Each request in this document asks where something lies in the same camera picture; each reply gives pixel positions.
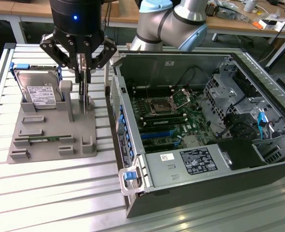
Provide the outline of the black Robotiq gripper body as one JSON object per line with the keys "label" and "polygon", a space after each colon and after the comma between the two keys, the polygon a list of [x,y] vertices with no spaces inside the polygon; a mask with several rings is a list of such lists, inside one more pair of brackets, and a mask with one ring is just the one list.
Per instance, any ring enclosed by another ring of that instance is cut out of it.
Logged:
{"label": "black Robotiq gripper body", "polygon": [[91,58],[104,41],[102,0],[51,0],[53,37],[68,52]]}

